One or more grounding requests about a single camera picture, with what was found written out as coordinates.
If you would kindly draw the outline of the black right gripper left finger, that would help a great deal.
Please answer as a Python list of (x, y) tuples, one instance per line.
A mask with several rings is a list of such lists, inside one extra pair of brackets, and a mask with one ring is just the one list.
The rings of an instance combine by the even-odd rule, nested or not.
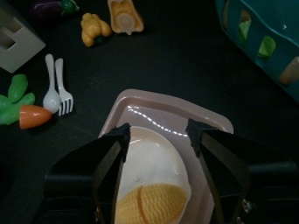
[(46, 176), (46, 224), (114, 224), (130, 125), (74, 150)]

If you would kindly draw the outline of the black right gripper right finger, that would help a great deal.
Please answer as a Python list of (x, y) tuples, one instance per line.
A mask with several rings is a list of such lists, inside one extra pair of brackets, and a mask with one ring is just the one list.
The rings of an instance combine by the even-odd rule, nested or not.
[(218, 224), (299, 224), (299, 164), (209, 124), (189, 121)]

